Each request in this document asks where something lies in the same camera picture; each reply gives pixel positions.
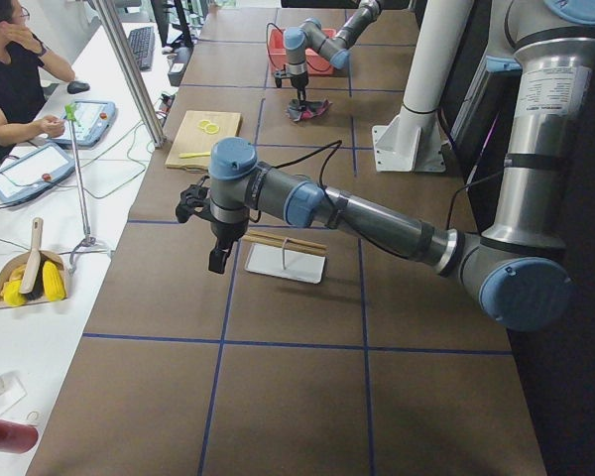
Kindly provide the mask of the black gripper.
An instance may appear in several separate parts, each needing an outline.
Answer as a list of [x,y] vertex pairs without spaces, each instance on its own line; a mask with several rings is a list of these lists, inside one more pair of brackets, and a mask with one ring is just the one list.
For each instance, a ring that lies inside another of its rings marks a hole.
[[307,107],[306,87],[308,86],[308,73],[292,74],[290,77],[292,86],[297,92],[297,106],[299,110],[305,110]]
[[224,223],[215,221],[211,223],[211,231],[216,238],[216,243],[209,254],[208,269],[216,274],[223,274],[227,260],[235,242],[239,241],[248,229],[248,221],[237,223]]

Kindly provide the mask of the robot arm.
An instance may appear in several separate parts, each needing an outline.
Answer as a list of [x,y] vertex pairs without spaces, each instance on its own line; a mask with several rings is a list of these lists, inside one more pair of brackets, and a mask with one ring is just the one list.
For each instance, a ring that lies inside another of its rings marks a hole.
[[297,92],[289,102],[287,112],[294,122],[321,115],[327,110],[328,100],[308,101],[308,67],[306,50],[313,50],[328,61],[335,69],[344,69],[350,58],[349,50],[359,36],[375,22],[385,8],[385,1],[360,1],[356,12],[333,36],[329,37],[315,18],[308,18],[298,27],[289,27],[283,32],[283,46],[286,51],[284,74],[277,75],[277,87],[287,78]]
[[519,72],[520,87],[493,224],[475,235],[437,228],[258,159],[244,139],[218,141],[202,215],[216,243],[210,271],[226,267],[252,211],[307,228],[321,223],[458,281],[482,310],[517,331],[566,311],[572,282],[556,233],[566,169],[595,67],[595,1],[496,1],[487,66]]

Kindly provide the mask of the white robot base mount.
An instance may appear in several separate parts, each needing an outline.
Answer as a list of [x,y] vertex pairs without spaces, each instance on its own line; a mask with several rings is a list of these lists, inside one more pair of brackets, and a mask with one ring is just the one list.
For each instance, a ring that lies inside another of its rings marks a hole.
[[472,6],[467,0],[426,3],[400,112],[372,130],[377,171],[446,170],[437,110]]

